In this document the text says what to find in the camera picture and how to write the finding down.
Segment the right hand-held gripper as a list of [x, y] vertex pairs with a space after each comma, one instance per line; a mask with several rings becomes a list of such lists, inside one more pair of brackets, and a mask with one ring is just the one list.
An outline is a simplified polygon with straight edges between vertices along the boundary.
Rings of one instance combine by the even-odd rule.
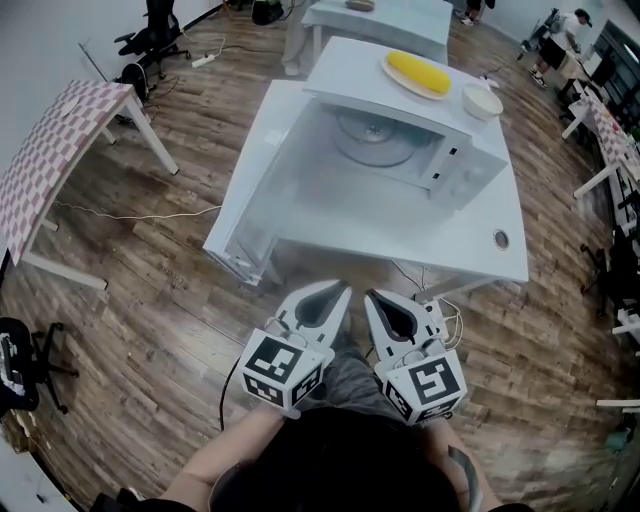
[[466, 381], [457, 353], [432, 338], [425, 308], [391, 291], [367, 291], [364, 306], [374, 371], [401, 419], [415, 425], [451, 413], [467, 394]]

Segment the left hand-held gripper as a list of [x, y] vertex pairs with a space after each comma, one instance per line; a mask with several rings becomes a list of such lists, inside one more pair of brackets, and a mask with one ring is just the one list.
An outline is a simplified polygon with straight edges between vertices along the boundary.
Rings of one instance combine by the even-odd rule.
[[[339, 279], [319, 281], [291, 292], [275, 318], [256, 328], [243, 351], [243, 389], [298, 419], [300, 406], [324, 379], [335, 352], [353, 288]], [[308, 326], [308, 339], [288, 326]]]

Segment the clear glass turntable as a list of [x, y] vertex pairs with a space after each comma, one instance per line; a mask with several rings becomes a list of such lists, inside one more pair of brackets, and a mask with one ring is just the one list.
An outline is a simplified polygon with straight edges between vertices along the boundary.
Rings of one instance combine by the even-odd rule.
[[398, 120], [356, 110], [334, 114], [332, 141], [344, 156], [368, 167], [398, 166], [422, 144], [422, 131]]

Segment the person's left forearm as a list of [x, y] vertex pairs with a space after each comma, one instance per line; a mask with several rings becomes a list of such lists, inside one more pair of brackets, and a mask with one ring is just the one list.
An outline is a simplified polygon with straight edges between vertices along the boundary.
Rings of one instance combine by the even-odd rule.
[[240, 463], [255, 461], [285, 423], [286, 417], [259, 405], [198, 450], [161, 495], [195, 512], [207, 512], [220, 477]]

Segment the person's right forearm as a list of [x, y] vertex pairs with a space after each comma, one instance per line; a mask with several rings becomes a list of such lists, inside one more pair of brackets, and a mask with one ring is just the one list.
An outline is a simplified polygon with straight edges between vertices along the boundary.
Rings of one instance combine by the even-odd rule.
[[502, 505], [479, 462], [445, 419], [428, 422], [423, 434], [427, 459], [450, 481], [462, 512], [490, 512]]

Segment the person's camouflage trousers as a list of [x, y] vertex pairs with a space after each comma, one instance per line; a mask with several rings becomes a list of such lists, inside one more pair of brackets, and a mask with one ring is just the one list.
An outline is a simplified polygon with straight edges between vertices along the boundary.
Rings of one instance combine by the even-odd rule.
[[316, 405], [400, 421], [401, 416], [384, 396], [379, 379], [357, 346], [343, 346], [327, 367], [324, 396]]

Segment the person's black shirt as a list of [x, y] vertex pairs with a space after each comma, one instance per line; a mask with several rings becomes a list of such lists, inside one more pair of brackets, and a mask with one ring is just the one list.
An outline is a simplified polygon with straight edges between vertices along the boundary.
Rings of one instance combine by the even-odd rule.
[[[423, 427], [332, 407], [286, 418], [255, 461], [220, 477], [207, 512], [462, 512], [427, 459]], [[90, 512], [195, 512], [161, 495], [101, 493]], [[490, 512], [534, 511], [502, 502]]]

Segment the black office chair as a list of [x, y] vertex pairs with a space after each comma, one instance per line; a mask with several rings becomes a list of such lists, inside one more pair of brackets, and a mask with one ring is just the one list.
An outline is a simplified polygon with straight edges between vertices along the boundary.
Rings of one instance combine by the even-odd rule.
[[608, 302], [613, 304], [615, 312], [631, 310], [640, 314], [640, 258], [623, 228], [615, 227], [608, 255], [603, 248], [593, 252], [586, 244], [580, 246], [580, 251], [589, 256], [595, 267], [593, 279], [581, 286], [580, 293], [585, 295], [596, 287], [599, 297], [596, 316], [601, 318], [606, 314]]
[[191, 59], [188, 50], [180, 50], [176, 41], [181, 35], [179, 21], [173, 12], [175, 0], [146, 0], [147, 26], [137, 33], [129, 33], [114, 40], [123, 43], [120, 56], [143, 55], [145, 62], [160, 64], [165, 58], [184, 55]]
[[40, 403], [39, 384], [46, 386], [59, 412], [69, 412], [59, 401], [52, 374], [78, 378], [79, 372], [50, 362], [54, 337], [64, 330], [62, 323], [54, 322], [47, 333], [32, 332], [18, 319], [0, 318], [0, 421], [10, 411], [35, 411]]

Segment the white bowl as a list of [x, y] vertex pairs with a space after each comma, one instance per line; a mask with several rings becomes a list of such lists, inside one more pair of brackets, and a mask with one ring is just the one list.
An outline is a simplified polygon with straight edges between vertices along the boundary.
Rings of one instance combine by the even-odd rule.
[[489, 121], [503, 113], [501, 100], [485, 86], [469, 83], [462, 87], [462, 105], [473, 117]]

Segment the beige oval plate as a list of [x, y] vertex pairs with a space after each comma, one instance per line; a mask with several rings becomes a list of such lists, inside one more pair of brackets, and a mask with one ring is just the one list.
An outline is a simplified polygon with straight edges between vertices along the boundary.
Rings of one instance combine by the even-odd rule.
[[403, 75], [402, 73], [400, 73], [399, 71], [397, 71], [395, 68], [393, 68], [385, 58], [381, 59], [380, 62], [381, 68], [384, 71], [384, 73], [393, 81], [395, 82], [397, 85], [401, 86], [402, 88], [404, 88], [405, 90], [420, 96], [422, 98], [426, 98], [426, 99], [431, 99], [431, 100], [435, 100], [435, 101], [441, 101], [444, 98], [447, 97], [446, 94], [440, 94], [440, 93], [436, 93], [434, 91], [431, 91], [430, 89], [427, 89], [424, 86], [421, 86], [413, 81], [411, 81], [409, 78], [407, 78], [405, 75]]

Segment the yellow corn cob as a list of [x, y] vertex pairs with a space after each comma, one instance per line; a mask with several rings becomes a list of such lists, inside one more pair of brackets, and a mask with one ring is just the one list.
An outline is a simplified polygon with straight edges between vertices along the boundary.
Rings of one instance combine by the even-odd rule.
[[420, 58], [401, 51], [391, 51], [387, 63], [411, 82], [438, 95], [446, 95], [452, 86], [449, 75]]

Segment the pale blue cloth table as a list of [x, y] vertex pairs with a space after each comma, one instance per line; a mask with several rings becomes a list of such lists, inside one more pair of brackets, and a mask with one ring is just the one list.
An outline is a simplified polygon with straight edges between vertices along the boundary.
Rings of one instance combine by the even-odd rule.
[[447, 44], [453, 5], [445, 0], [374, 0], [368, 12], [350, 9], [346, 0], [311, 5], [302, 25], [313, 33], [313, 54], [322, 51], [323, 34], [371, 41], [392, 49], [448, 63]]

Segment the pink checkered table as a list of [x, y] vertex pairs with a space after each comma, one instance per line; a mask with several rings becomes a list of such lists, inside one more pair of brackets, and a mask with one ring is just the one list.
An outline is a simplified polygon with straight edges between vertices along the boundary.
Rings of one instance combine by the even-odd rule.
[[58, 229], [47, 219], [53, 201], [98, 136], [115, 142], [108, 124], [123, 110], [166, 170], [171, 174], [179, 171], [151, 127], [133, 86], [71, 81], [35, 123], [0, 177], [0, 235], [15, 265], [25, 262], [81, 285], [98, 290], [107, 287], [104, 279], [40, 256], [32, 246], [42, 227]]

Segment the checkered table with white frame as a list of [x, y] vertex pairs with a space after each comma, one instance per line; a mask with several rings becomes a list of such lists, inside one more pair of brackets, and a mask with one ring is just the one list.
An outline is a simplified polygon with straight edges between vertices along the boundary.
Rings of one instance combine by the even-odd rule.
[[621, 128], [591, 88], [582, 87], [578, 81], [574, 82], [574, 88], [580, 96], [569, 105], [569, 112], [574, 119], [563, 131], [562, 138], [567, 140], [580, 126], [589, 129], [596, 136], [605, 164], [573, 192], [574, 198], [581, 198], [616, 171], [621, 171], [631, 180], [633, 191], [640, 192], [640, 150], [635, 139]]

